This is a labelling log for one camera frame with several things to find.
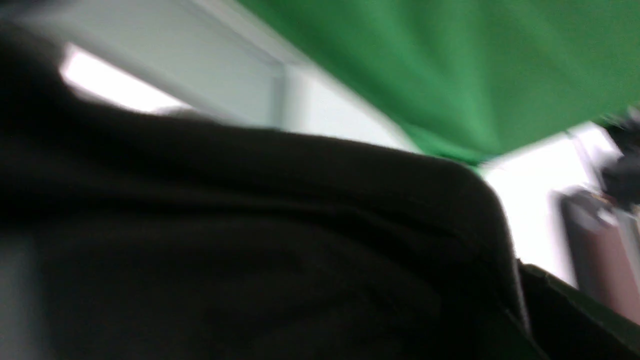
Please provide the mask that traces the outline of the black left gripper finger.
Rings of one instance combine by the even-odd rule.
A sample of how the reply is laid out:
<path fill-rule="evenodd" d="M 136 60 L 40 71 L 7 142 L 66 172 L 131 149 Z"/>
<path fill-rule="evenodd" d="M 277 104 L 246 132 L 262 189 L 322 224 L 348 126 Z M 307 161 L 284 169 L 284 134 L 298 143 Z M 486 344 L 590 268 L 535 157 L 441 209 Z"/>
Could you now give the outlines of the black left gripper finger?
<path fill-rule="evenodd" d="M 640 328 L 532 264 L 519 277 L 535 342 L 551 360 L 638 360 Z"/>

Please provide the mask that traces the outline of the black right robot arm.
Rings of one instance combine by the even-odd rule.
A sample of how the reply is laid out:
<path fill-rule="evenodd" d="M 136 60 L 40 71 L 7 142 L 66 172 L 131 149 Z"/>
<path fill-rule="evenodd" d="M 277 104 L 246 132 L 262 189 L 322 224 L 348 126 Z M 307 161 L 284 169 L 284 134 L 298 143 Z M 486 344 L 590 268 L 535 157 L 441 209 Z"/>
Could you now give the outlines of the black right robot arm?
<path fill-rule="evenodd" d="M 639 358 L 639 110 L 605 125 L 621 152 L 599 191 L 556 197 L 577 287 L 519 266 L 534 340 L 550 360 Z"/>

